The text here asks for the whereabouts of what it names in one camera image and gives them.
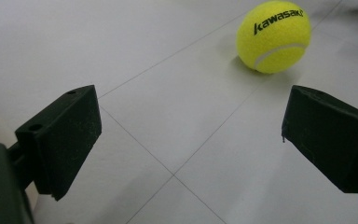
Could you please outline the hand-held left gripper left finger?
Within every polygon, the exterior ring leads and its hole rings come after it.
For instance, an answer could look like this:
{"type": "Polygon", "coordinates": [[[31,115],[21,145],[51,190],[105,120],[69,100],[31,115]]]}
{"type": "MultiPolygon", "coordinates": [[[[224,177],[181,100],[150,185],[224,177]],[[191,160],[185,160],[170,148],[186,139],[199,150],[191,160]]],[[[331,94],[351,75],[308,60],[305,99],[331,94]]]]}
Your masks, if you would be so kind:
{"type": "Polygon", "coordinates": [[[15,172],[22,187],[60,200],[102,133],[95,87],[66,92],[15,132],[15,172]]]}

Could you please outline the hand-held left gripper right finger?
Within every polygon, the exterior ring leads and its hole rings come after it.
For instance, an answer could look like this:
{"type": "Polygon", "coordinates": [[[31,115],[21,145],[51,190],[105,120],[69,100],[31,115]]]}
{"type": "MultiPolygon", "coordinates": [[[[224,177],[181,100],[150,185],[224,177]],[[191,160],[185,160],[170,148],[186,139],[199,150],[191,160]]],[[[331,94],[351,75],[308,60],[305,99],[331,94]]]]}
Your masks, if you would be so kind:
{"type": "Polygon", "coordinates": [[[336,187],[358,193],[358,109],[312,88],[292,87],[282,121],[290,141],[336,187]]]}

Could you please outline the yellow tennis ball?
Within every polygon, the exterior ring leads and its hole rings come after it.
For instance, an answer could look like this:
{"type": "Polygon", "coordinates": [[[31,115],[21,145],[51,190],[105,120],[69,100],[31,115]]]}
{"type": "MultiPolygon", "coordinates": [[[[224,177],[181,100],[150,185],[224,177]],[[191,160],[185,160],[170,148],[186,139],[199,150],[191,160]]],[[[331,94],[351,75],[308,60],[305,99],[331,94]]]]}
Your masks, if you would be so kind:
{"type": "Polygon", "coordinates": [[[236,35],[242,62],[263,74],[284,71],[298,62],[310,44],[307,12],[288,1],[267,1],[243,19],[236,35]]]}

